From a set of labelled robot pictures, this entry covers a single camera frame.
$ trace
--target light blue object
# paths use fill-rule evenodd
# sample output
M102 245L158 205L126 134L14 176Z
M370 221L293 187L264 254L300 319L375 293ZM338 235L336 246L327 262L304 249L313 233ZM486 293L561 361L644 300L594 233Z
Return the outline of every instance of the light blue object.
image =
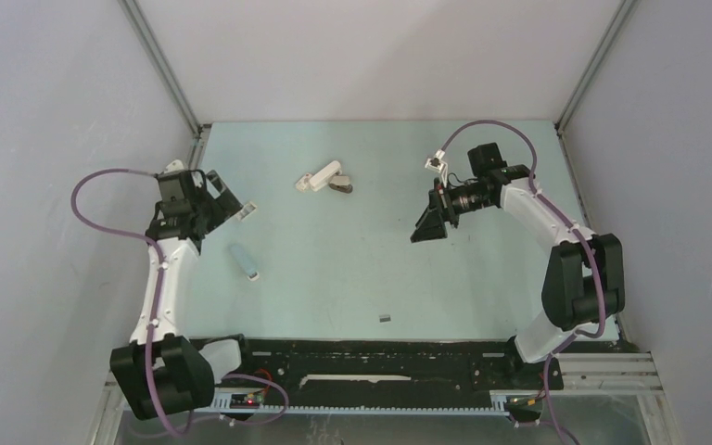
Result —
M544 194L582 223L553 123L508 121L539 152ZM463 215L449 237L411 244L436 174L425 159L464 121L233 122L211 128L200 168L216 170L237 197L260 202L245 222L206 236L185 331L263 338L507 339L542 310L550 252L499 209ZM496 142L510 165L530 166L514 133L480 125L447 150L451 172L472 176L467 151ZM338 160L353 193L299 192L296 181ZM229 253L261 259L250 283ZM381 323L381 315L390 322ZM607 324L604 340L617 339Z
M261 276L258 274L258 265L252 260L246 250L241 247L240 244L232 244L228 247L228 250L233 255L235 261L238 263L241 270L247 276L249 281L255 281Z

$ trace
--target blue eraser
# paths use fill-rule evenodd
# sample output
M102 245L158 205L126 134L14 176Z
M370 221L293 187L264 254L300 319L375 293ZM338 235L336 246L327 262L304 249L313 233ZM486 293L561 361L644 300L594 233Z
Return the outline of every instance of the blue eraser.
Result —
M252 257L247 254L247 251L240 244L232 244L228 247L228 250L239 267L241 267L241 270L244 271L244 274L247 275L249 281L255 281L261 277L258 274L258 265L255 264L255 261L252 260Z

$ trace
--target white table surface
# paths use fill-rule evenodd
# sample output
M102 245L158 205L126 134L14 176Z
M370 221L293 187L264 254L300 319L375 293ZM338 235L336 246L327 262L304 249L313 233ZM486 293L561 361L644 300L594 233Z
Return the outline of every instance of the white table surface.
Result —
M582 221L553 124L510 121L539 152L545 194ZM216 123L201 168L214 169L258 210L209 235L187 299L190 337L506 339L541 311L548 252L496 208L462 216L449 238L411 244L435 173L424 169L460 121ZM471 177L467 150L497 142L530 166L513 133L477 126L448 150ZM306 172L339 160L350 195L300 193ZM241 244L261 278L249 282L227 247ZM388 314L391 321L380 323ZM608 323L603 339L617 339Z

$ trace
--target white wall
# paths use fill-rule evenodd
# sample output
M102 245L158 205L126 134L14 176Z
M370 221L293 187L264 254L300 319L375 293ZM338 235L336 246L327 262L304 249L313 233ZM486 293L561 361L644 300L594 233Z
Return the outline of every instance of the white wall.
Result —
M567 136L624 243L627 316L685 440L712 443L712 2L643 1Z
M619 3L140 2L203 122L555 120Z
M72 187L190 138L118 2L0 1L0 444L83 442L143 297L145 248L78 223ZM107 179L82 210L143 230L158 197Z

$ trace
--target robotic arm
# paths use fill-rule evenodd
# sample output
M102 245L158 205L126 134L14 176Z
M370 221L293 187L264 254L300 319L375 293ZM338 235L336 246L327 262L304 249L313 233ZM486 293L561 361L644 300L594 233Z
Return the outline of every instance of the robotic arm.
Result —
M206 181L220 193L213 197ZM129 345L110 353L110 370L119 382L135 417L157 417L146 380L146 348L151 348L154 384L165 413L180 413L208 406L214 397L214 374L210 363L183 335L180 301L187 294L200 256L204 237L237 214L242 205L215 171L190 171L181 161L171 163L157 175L162 200L155 205L154 218L146 236L157 241L165 261L149 248L148 283L143 309ZM155 286L163 269L157 316L151 308ZM147 328L154 325L152 341Z
M606 316L623 310L623 259L621 244L614 235L597 235L577 224L567 227L562 221L566 216L542 203L534 192L536 187L530 186L528 167L508 166L497 144L468 151L475 178L463 185L447 183L448 169L441 158L439 152L427 162L428 168L441 172L442 177L429 191L429 204L416 223L411 242L445 238L445 223L457 228L460 215L495 206L517 218L550 252L541 290L544 311L510 341L510 353L519 361L541 362L573 333L594 326L599 319L594 273L601 278ZM574 228L588 246L583 246L572 233ZM589 266L585 248L594 252L598 270L583 277L583 264Z

